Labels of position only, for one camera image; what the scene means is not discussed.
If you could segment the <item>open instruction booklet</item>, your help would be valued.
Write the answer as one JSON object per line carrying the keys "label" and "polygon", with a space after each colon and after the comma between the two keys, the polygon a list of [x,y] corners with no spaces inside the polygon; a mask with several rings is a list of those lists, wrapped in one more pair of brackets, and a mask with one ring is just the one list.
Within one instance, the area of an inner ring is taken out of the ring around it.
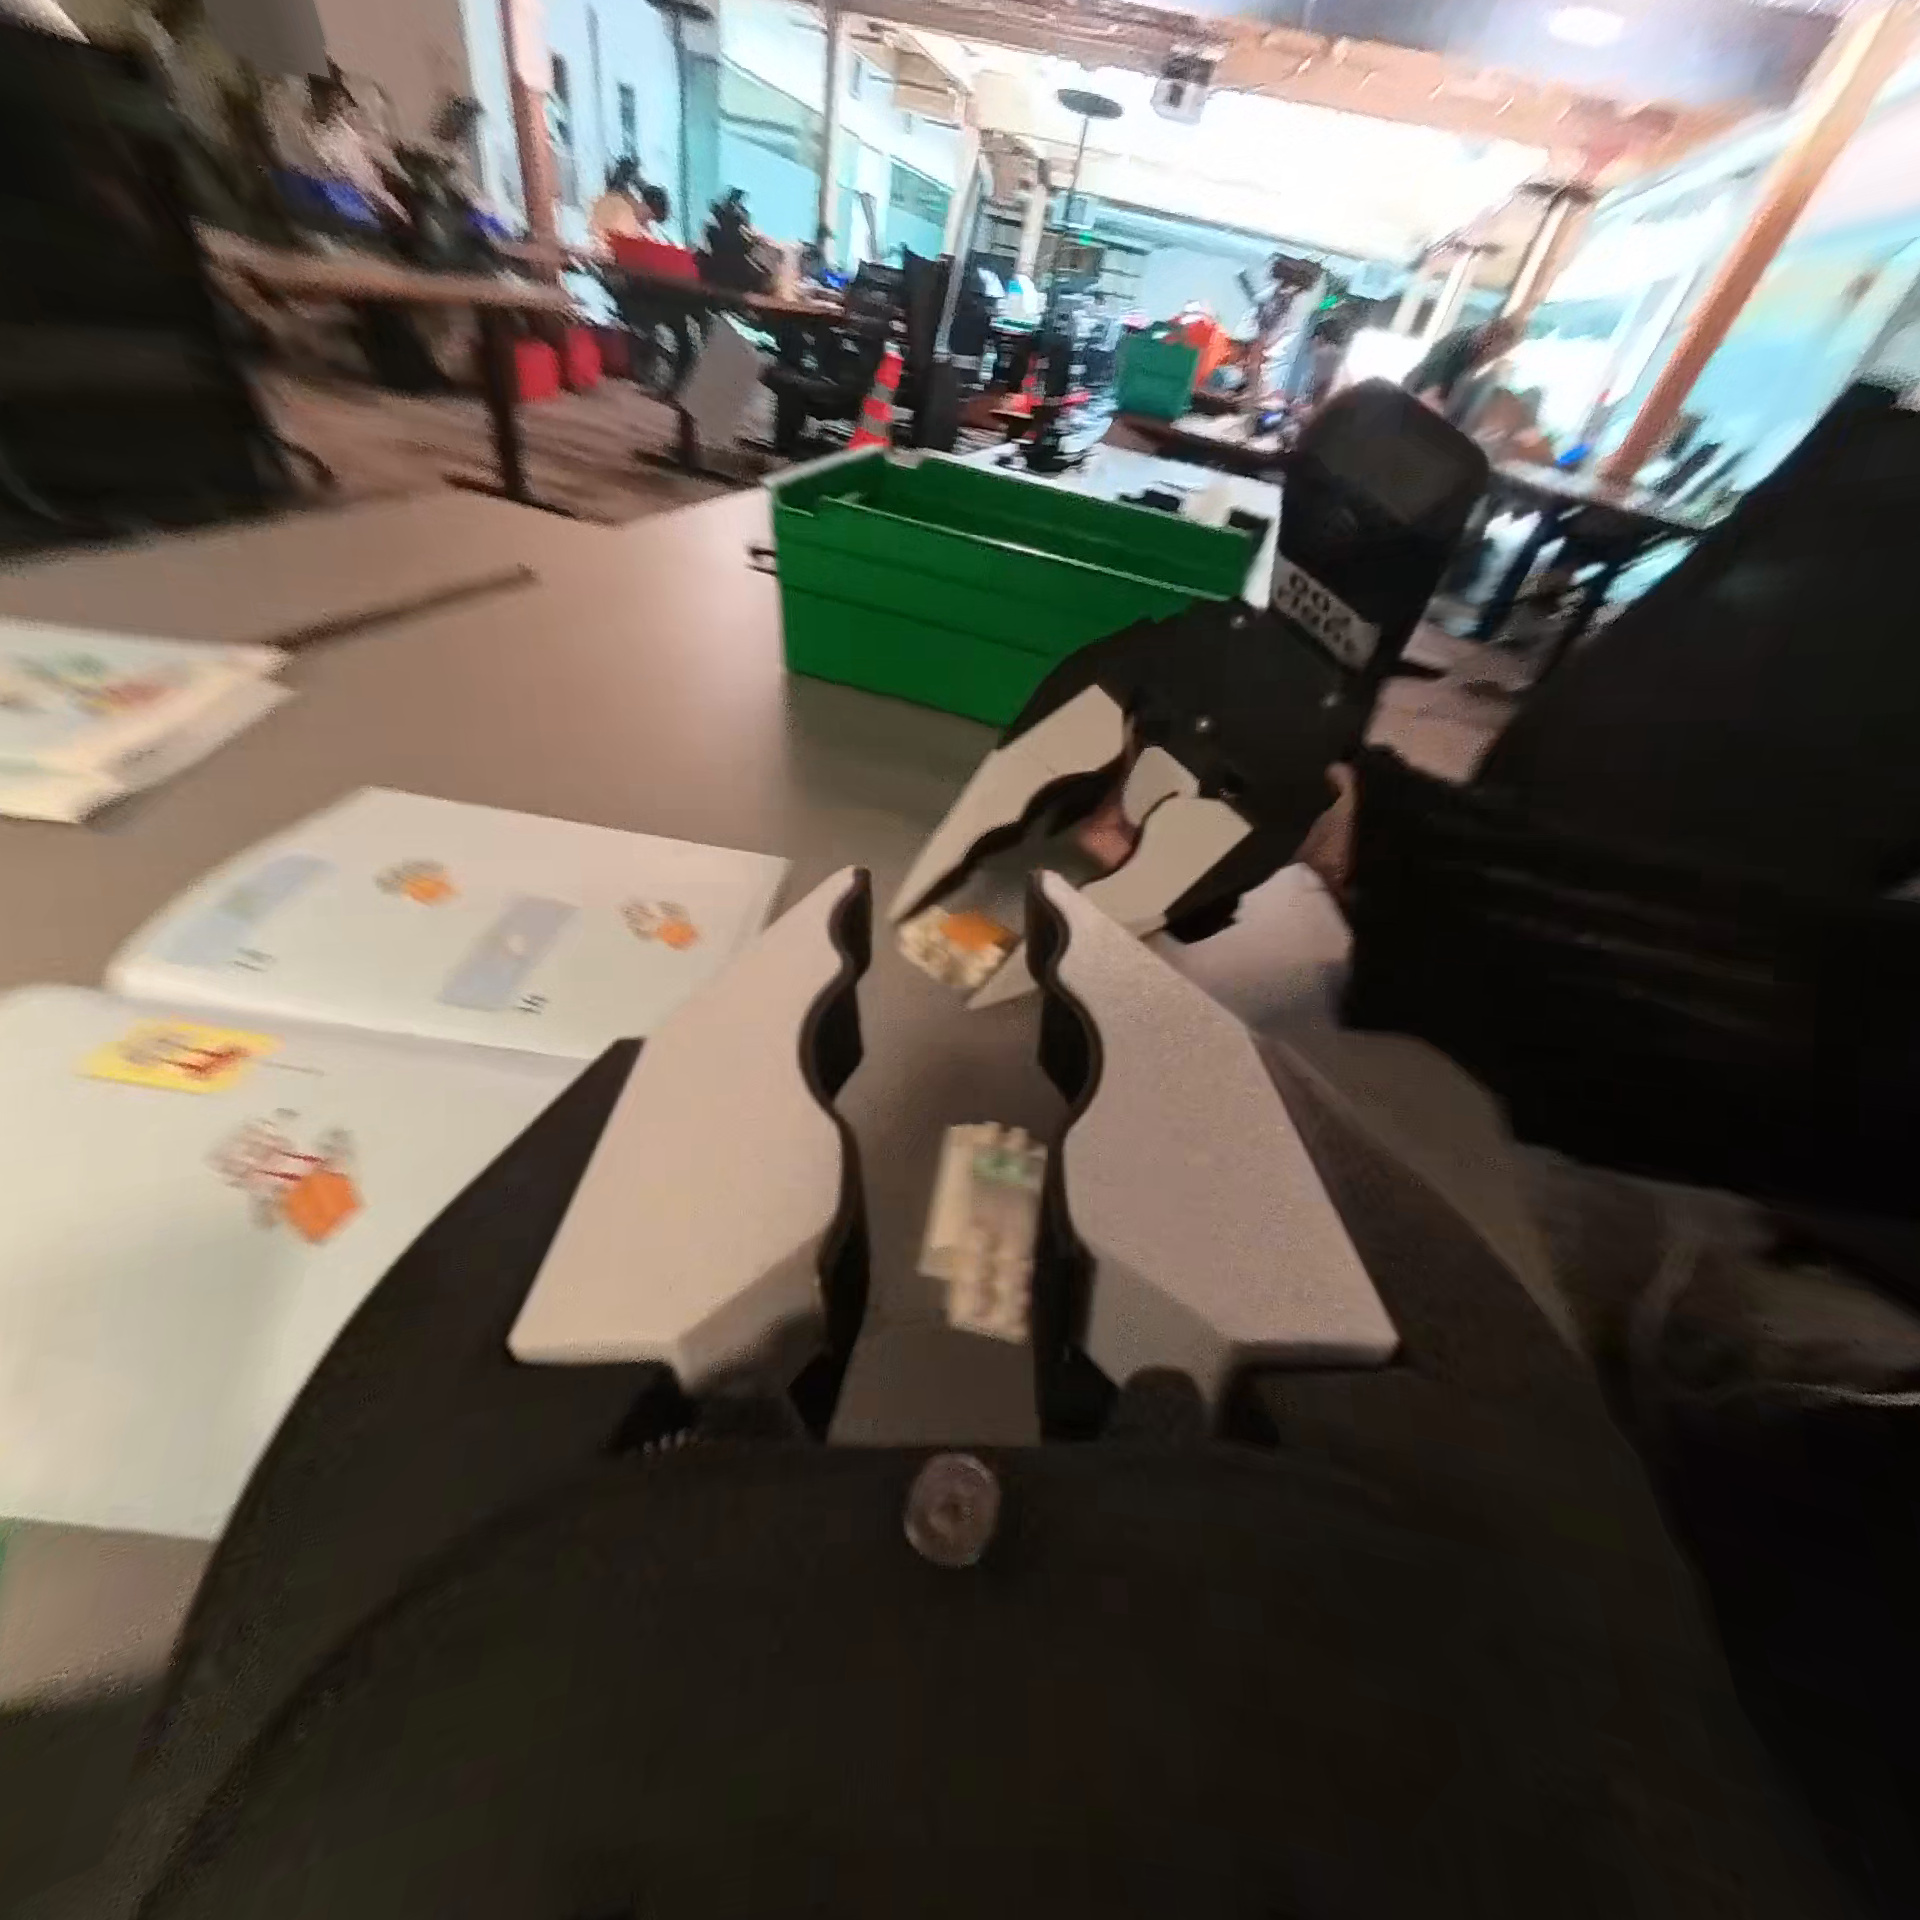
{"label": "open instruction booklet", "polygon": [[336,1334],[786,858],[366,786],[2,1017],[5,1520],[215,1541]]}

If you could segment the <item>white lego piece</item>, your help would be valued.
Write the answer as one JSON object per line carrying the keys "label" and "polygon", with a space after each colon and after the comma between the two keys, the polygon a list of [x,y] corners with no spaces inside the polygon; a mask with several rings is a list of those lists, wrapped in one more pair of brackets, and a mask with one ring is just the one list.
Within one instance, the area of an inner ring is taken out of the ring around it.
{"label": "white lego piece", "polygon": [[1044,1143],[1016,1124],[944,1133],[917,1272],[939,1291],[949,1331],[1029,1343],[1047,1160]]}

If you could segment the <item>person's right hand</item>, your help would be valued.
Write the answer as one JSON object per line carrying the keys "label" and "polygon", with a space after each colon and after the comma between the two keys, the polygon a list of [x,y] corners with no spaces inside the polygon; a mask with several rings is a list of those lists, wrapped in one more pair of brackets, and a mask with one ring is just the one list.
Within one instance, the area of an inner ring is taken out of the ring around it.
{"label": "person's right hand", "polygon": [[1331,800],[1311,824],[1294,861],[1344,908],[1351,895],[1359,817],[1356,769],[1344,763],[1329,769],[1326,784]]}

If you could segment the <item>wooden post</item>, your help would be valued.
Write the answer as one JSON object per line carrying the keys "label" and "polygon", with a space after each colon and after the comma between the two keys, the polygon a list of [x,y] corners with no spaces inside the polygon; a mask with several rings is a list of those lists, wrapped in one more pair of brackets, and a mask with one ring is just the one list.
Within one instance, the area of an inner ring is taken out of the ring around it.
{"label": "wooden post", "polygon": [[1655,456],[1758,290],[1767,271],[1847,152],[1916,38],[1918,5],[1858,5],[1843,21],[1831,56],[1788,118],[1788,134],[1757,188],[1744,226],[1718,255],[1687,327],[1663,361],[1621,444],[1598,468],[1609,493],[1629,488]]}

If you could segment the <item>white panel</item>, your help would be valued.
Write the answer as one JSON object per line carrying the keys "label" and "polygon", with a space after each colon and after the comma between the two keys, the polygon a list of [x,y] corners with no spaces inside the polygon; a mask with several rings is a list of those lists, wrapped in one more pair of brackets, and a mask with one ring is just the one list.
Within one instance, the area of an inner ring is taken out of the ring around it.
{"label": "white panel", "polygon": [[760,393],[760,372],[757,337],[734,315],[715,315],[674,399],[687,467],[698,468],[706,455],[738,443]]}

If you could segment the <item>black floor lamp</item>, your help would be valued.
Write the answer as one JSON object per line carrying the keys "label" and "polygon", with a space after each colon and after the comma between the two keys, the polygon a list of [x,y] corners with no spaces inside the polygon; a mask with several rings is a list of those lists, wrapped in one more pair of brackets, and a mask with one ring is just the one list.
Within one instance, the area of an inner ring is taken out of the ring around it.
{"label": "black floor lamp", "polygon": [[1081,258],[1088,248],[1086,208],[1085,208],[1085,171],[1096,127],[1116,123],[1124,107],[1099,90],[1086,86],[1067,86],[1056,92],[1059,107],[1077,118],[1077,138],[1070,156],[1069,184],[1061,202],[1056,222],[1055,252],[1047,275],[1047,313],[1052,315],[1070,290],[1070,282],[1082,273]]}

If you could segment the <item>white and orange lego assembly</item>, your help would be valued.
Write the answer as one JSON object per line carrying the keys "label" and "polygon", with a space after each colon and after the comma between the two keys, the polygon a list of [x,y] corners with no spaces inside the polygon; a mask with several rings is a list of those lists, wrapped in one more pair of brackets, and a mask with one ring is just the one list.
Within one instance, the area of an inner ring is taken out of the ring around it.
{"label": "white and orange lego assembly", "polygon": [[899,924],[897,947],[970,1013],[1010,1005],[1036,988],[1021,932],[981,908],[928,906]]}

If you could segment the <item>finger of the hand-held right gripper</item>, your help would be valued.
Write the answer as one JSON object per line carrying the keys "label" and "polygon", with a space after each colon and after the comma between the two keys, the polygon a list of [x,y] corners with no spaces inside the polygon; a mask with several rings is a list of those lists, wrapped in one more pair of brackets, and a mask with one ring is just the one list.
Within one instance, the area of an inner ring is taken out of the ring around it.
{"label": "finger of the hand-held right gripper", "polygon": [[1129,855],[1121,865],[1121,924],[1132,935],[1213,935],[1236,919],[1243,889],[1221,878],[1253,836],[1234,803],[1169,751],[1141,751],[1121,786]]}
{"label": "finger of the hand-held right gripper", "polygon": [[1121,777],[1130,718],[1110,692],[1078,692],[1010,733],[972,770],[887,908],[904,924],[946,898],[990,852],[1016,847],[1061,807],[1102,800]]}

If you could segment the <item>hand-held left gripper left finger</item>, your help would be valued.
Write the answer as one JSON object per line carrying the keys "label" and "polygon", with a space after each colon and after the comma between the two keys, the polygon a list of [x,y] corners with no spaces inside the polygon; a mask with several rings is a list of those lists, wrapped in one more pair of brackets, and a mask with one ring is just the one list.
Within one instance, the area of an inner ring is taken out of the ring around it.
{"label": "hand-held left gripper left finger", "polygon": [[833,1430],[870,1295],[863,1061],[872,877],[839,868],[636,1048],[507,1337],[534,1377],[644,1373]]}

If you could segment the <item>closed instruction booklet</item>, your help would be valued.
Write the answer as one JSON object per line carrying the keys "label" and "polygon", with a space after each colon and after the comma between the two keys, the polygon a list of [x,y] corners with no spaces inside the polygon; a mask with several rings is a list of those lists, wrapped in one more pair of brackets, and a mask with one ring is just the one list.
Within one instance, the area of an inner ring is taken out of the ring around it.
{"label": "closed instruction booklet", "polygon": [[123,777],[254,695],[285,648],[2,622],[6,777]]}
{"label": "closed instruction booklet", "polygon": [[198,716],[121,746],[94,767],[5,770],[2,819],[82,826],[204,765],[293,700],[287,685],[248,680],[220,692]]}

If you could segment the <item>green tote bag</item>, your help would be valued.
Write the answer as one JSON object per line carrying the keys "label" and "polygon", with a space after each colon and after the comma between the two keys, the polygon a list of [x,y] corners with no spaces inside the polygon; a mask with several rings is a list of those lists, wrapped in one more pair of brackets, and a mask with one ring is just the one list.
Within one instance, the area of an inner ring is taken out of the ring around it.
{"label": "green tote bag", "polygon": [[1200,349],[1180,320],[1130,329],[1116,347],[1113,404],[1122,418],[1174,422],[1192,407]]}

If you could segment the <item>person's torso black sweater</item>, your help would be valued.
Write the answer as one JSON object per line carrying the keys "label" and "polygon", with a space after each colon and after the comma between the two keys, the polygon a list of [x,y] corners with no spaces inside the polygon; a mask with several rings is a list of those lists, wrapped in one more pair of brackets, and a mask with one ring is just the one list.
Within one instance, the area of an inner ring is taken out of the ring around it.
{"label": "person's torso black sweater", "polygon": [[1918,1228],[1529,1152],[1557,1295],[1854,1916],[1918,1914]]}

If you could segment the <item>green plastic bin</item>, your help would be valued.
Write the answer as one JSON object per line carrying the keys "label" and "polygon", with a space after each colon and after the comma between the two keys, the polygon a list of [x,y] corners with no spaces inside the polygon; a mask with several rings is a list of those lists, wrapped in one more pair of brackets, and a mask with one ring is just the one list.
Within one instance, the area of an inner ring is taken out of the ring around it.
{"label": "green plastic bin", "polygon": [[1246,601],[1272,511],[1207,518],[946,455],[850,451],[765,485],[795,679],[1010,725],[1081,648]]}

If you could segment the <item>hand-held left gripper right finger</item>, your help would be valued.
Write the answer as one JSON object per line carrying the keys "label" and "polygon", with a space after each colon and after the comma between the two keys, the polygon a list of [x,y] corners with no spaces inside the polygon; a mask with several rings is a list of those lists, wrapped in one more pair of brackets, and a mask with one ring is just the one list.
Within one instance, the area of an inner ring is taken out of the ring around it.
{"label": "hand-held left gripper right finger", "polygon": [[1390,1367],[1398,1329],[1253,1032],[1064,877],[1025,921],[1064,1103],[1031,1282],[1043,1437],[1093,1439],[1142,1377],[1221,1427],[1250,1378]]}

